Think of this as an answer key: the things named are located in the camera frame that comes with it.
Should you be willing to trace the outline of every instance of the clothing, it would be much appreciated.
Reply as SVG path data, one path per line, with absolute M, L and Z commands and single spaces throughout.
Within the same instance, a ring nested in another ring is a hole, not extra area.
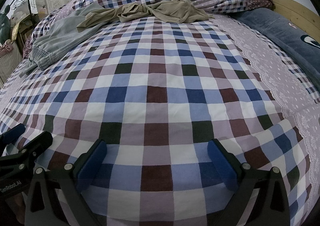
M 171 23 L 193 23 L 196 21 L 207 21 L 213 16 L 208 16 L 202 9 L 197 9 L 190 0 L 162 0 L 153 5 L 141 5 L 136 2 L 125 4 L 114 9 L 100 9 L 90 12 L 85 21 L 77 26 L 82 32 L 86 28 L 99 23 L 120 20 L 122 23 L 137 18 L 155 16 L 163 22 Z
M 150 6 L 130 3 L 117 9 L 105 9 L 92 3 L 54 22 L 48 33 L 33 43 L 28 63 L 19 76 L 30 74 L 36 67 L 45 70 L 110 21 L 127 22 L 152 15 L 173 23 L 209 20 L 207 13 L 196 9 L 189 0 L 164 0 Z

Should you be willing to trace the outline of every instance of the metal screw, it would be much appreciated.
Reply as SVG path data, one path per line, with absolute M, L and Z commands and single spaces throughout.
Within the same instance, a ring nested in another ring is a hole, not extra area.
M 251 168 L 251 165 L 249 165 L 248 163 L 243 163 L 242 168 L 245 170 L 249 170 Z
M 41 172 L 42 172 L 42 168 L 41 167 L 37 168 L 36 173 L 40 174 Z
M 279 172 L 280 172 L 280 169 L 279 169 L 278 167 L 274 166 L 274 167 L 272 168 L 272 171 L 275 172 L 275 173 L 279 173 Z
M 70 164 L 70 163 L 68 163 L 68 164 L 66 164 L 66 165 L 64 166 L 64 169 L 65 169 L 65 170 L 70 170 L 72 167 L 73 167 L 73 165 Z

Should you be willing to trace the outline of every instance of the blue pillow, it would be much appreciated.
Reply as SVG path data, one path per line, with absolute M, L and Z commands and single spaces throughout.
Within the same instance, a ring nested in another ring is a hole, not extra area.
M 231 13 L 230 16 L 258 30 L 285 51 L 320 92 L 320 44 L 282 15 L 267 9 Z

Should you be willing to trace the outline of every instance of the yellow pineapple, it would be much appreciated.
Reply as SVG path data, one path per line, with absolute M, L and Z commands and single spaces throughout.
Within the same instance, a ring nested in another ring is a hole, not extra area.
M 45 5 L 43 5 L 42 6 L 42 9 L 40 9 L 39 10 L 39 12 L 38 12 L 38 16 L 39 16 L 39 18 L 44 18 L 45 16 L 46 16 L 46 14 L 45 14 Z

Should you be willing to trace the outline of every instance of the bed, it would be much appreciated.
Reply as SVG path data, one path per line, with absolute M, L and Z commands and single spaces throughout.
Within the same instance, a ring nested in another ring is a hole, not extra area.
M 133 1 L 159 0 L 71 5 Z M 49 131 L 53 144 L 35 169 L 52 170 L 107 138 L 107 156 L 82 192 L 103 225 L 212 225 L 232 196 L 206 152 L 217 138 L 240 162 L 279 167 L 291 225 L 300 225 L 319 197 L 319 92 L 272 41 L 220 14 L 245 10 L 242 0 L 221 1 L 209 21 L 113 22 L 46 70 L 19 78 L 23 60 L 0 91 L 0 131 L 27 127 L 6 153 Z M 42 20 L 30 42 L 63 11 L 68 8 Z

